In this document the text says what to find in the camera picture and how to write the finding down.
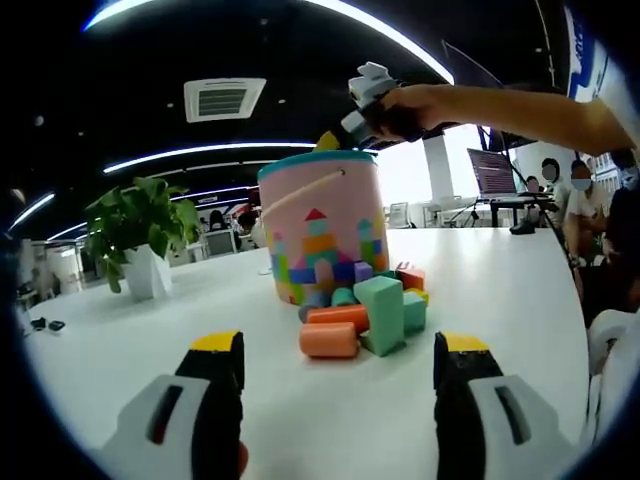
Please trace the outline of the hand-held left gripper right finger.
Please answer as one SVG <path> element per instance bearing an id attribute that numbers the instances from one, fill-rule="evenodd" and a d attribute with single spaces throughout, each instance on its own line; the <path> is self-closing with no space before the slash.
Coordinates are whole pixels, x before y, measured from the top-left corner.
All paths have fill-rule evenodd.
<path id="1" fill-rule="evenodd" d="M 439 479 L 556 479 L 572 453 L 556 410 L 473 336 L 434 338 Z"/>

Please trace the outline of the person's right hand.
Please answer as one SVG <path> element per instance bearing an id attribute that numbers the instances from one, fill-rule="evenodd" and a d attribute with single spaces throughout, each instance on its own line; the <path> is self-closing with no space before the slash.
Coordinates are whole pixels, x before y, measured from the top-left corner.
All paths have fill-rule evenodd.
<path id="1" fill-rule="evenodd" d="M 427 131 L 451 123 L 442 93 L 447 93 L 444 86 L 396 87 L 374 103 L 368 125 L 381 140 L 414 142 Z"/>

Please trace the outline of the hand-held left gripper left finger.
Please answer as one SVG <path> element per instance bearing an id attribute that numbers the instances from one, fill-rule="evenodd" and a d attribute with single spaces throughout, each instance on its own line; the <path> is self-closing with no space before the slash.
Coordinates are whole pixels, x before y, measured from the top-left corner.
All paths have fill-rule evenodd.
<path id="1" fill-rule="evenodd" d="M 238 479 L 244 386 L 243 333 L 197 339 L 122 408 L 102 467 L 113 479 Z"/>

